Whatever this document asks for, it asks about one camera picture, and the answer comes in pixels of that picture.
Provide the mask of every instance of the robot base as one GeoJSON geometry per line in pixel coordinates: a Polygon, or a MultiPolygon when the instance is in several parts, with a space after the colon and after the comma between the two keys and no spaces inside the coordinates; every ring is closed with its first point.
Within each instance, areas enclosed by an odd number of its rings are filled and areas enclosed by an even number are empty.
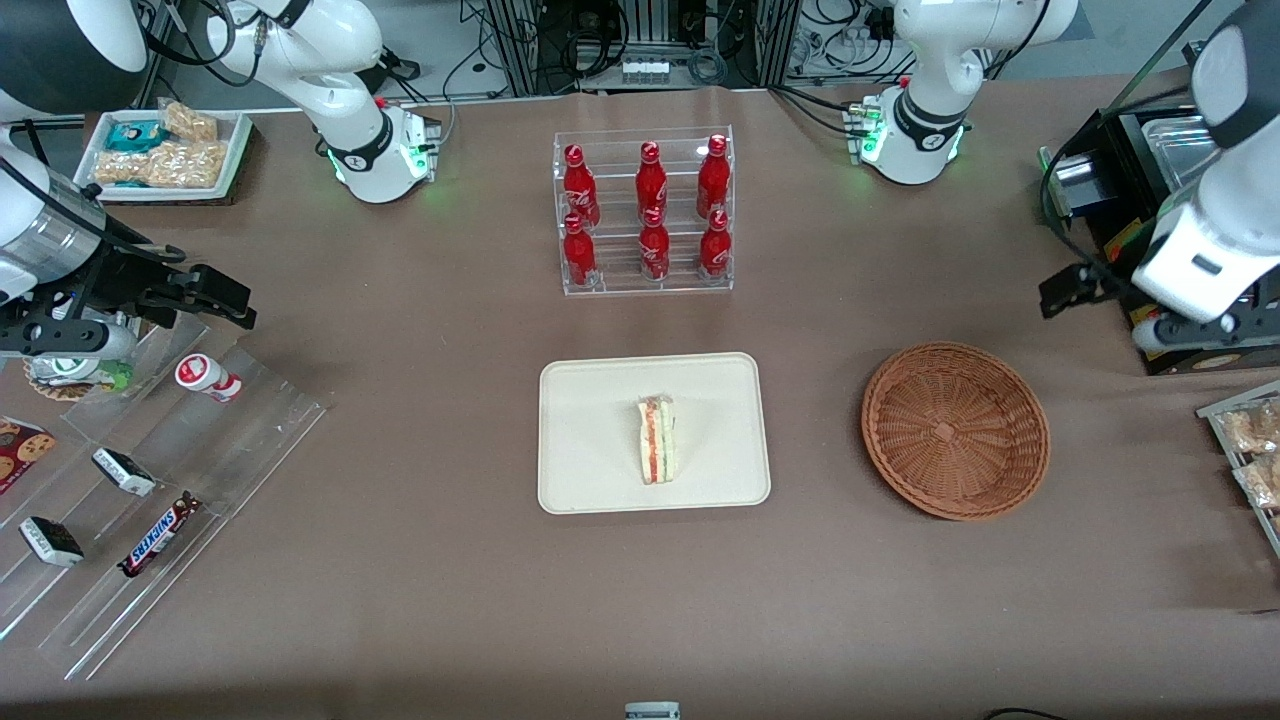
{"type": "Polygon", "coordinates": [[[849,154],[855,165],[870,165],[896,183],[924,184],[942,174],[942,169],[956,156],[964,129],[956,132],[950,149],[920,150],[893,118],[893,104],[902,92],[901,87],[891,87],[879,95],[868,95],[863,100],[863,108],[872,113],[868,117],[852,118],[845,113],[846,128],[868,133],[867,137],[849,138],[849,154]]]}
{"type": "Polygon", "coordinates": [[[402,108],[387,108],[383,111],[392,120],[392,142],[374,160],[372,168],[353,172],[343,168],[329,154],[338,179],[365,202],[390,202],[403,197],[417,183],[434,181],[440,159],[439,126],[428,127],[421,115],[402,108]]]}

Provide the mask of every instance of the snickers bar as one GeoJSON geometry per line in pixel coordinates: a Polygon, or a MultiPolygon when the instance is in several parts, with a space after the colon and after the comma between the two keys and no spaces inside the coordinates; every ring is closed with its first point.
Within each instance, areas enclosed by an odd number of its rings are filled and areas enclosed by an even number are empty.
{"type": "Polygon", "coordinates": [[[165,510],[164,515],[156,520],[156,524],[142,538],[142,542],[133,548],[133,552],[120,561],[119,568],[124,570],[124,575],[127,578],[137,578],[160,555],[160,551],[169,544],[169,541],[178,534],[178,530],[187,524],[187,518],[196,510],[200,510],[201,505],[202,502],[196,500],[193,495],[183,491],[182,497],[175,500],[169,510],[165,510]]]}

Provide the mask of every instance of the bottle cap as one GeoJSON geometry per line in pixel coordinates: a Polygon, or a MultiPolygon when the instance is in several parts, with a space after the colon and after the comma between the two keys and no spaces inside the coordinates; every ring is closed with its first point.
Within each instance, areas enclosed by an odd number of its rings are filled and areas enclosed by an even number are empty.
{"type": "Polygon", "coordinates": [[[662,208],[653,205],[652,208],[645,208],[644,210],[644,224],[648,228],[655,228],[662,224],[663,220],[662,208]]]}

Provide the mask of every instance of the cookie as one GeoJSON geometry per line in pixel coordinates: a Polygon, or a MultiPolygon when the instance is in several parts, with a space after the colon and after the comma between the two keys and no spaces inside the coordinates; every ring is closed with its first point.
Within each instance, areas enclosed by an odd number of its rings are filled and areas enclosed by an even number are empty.
{"type": "Polygon", "coordinates": [[[49,448],[56,445],[58,441],[54,436],[49,433],[40,433],[38,436],[32,436],[27,438],[22,445],[18,446],[18,460],[23,462],[35,462],[49,452],[49,448]]]}

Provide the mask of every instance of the acrylic bottle rack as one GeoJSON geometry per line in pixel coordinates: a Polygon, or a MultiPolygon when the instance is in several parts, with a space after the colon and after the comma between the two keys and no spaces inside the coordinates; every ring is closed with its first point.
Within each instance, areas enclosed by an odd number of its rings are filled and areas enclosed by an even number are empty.
{"type": "Polygon", "coordinates": [[[708,283],[698,274],[699,247],[707,220],[698,215],[698,170],[707,156],[707,141],[719,133],[728,138],[730,176],[726,211],[730,233],[735,233],[733,186],[737,176],[735,165],[733,128],[667,128],[646,131],[603,131],[556,133],[552,155],[552,188],[556,200],[556,224],[561,259],[561,284],[564,295],[593,296],[648,292],[723,292],[733,288],[733,260],[727,274],[716,283],[708,283]],[[671,273],[662,282],[645,279],[640,274],[640,219],[636,208],[635,177],[640,169],[640,145],[654,141],[662,152],[662,165],[667,170],[667,222],[671,234],[671,273]],[[582,146],[586,167],[595,176],[600,201],[600,224],[590,229],[595,243],[595,263],[600,272],[593,287],[575,286],[564,260],[564,217],[568,200],[564,196],[564,147],[582,146]]]}

